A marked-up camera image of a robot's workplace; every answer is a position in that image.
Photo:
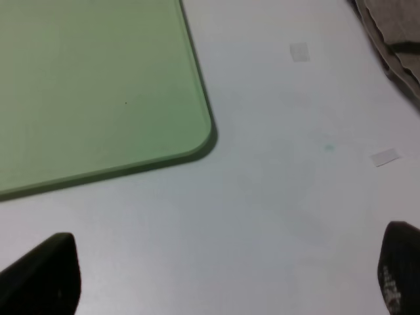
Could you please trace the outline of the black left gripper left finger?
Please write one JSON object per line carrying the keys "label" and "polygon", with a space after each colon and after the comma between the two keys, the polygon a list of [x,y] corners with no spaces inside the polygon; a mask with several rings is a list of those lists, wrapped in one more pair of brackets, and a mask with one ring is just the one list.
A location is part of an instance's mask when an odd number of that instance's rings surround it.
{"label": "black left gripper left finger", "polygon": [[71,233],[52,235],[1,271],[2,314],[75,314],[80,296]]}

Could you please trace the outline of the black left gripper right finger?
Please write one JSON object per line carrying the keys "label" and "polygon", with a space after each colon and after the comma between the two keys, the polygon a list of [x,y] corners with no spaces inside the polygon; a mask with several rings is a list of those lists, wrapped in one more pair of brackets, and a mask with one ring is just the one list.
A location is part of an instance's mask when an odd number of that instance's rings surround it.
{"label": "black left gripper right finger", "polygon": [[391,221],[377,267],[379,287],[390,314],[419,314],[419,229]]}

